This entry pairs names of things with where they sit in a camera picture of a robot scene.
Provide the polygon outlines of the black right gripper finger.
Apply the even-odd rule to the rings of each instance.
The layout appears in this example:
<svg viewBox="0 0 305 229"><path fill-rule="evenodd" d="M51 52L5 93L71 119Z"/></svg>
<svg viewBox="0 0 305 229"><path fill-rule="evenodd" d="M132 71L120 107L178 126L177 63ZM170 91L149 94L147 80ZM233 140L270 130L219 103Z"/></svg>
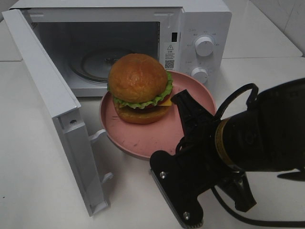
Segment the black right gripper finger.
<svg viewBox="0 0 305 229"><path fill-rule="evenodd" d="M187 90L175 94L171 101L177 106L183 128L182 141L213 141L215 116L200 105Z"/></svg>

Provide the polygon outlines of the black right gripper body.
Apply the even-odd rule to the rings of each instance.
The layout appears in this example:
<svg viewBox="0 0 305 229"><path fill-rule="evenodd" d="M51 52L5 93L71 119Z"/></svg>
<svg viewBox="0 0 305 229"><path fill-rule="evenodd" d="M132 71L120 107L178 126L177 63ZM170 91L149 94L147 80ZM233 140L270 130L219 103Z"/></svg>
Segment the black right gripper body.
<svg viewBox="0 0 305 229"><path fill-rule="evenodd" d="M174 155L154 152L150 167L178 174L198 196L219 187L236 210L247 212L256 204L246 177L256 146L256 115L238 114L219 121L213 141L181 140Z"/></svg>

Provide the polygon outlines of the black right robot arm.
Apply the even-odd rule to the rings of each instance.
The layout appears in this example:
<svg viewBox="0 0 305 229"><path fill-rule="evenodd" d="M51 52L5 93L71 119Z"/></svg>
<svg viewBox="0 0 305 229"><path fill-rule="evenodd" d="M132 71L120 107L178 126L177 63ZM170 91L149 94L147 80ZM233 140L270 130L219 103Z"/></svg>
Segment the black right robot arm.
<svg viewBox="0 0 305 229"><path fill-rule="evenodd" d="M277 172L305 179L305 81L293 80L263 92L254 83L233 92L215 114L184 90L172 97L184 136L175 154L156 151L152 176L184 229L203 224L198 196L211 190L236 219L255 226L302 228L303 221L262 221L240 215L256 201L247 172Z"/></svg>

